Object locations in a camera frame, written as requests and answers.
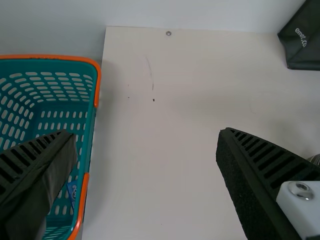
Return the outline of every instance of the bolt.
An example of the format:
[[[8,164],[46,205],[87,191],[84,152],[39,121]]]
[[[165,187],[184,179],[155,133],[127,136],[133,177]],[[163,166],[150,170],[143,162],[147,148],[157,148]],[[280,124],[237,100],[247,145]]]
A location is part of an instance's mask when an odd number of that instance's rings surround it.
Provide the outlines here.
[[[289,182],[288,189],[293,195],[302,200],[312,200],[315,197],[311,188],[303,182]]]

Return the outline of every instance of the teal plastic basket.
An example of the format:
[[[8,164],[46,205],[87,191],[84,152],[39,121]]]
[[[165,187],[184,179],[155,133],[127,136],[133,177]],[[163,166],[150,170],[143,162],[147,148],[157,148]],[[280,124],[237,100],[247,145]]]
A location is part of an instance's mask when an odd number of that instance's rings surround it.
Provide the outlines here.
[[[76,135],[74,211],[66,184],[46,217],[45,240],[75,239],[83,221],[101,70],[85,57],[0,56],[0,152],[60,129]]]

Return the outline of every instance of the blue label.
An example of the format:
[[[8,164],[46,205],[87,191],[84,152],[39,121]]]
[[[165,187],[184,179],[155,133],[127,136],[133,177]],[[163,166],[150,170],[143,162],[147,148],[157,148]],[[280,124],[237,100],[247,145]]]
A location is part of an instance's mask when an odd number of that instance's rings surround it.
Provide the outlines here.
[[[76,194],[77,194],[77,180],[74,180],[74,181],[67,183],[66,189],[69,194],[69,199],[71,201],[72,209],[75,210]]]

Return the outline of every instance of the white wall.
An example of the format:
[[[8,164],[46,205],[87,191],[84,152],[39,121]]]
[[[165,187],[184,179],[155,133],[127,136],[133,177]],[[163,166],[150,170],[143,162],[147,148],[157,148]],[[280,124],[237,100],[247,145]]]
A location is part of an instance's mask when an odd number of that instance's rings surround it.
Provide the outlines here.
[[[277,32],[304,0],[2,0],[0,54],[102,59],[105,26]]]

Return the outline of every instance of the white table surface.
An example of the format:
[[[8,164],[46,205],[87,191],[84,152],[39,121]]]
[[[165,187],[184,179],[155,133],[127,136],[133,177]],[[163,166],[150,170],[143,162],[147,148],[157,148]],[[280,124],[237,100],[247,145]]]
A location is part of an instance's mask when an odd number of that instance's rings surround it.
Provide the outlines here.
[[[226,127],[320,153],[320,72],[287,69],[275,34],[166,31],[106,29],[84,240],[246,239]]]

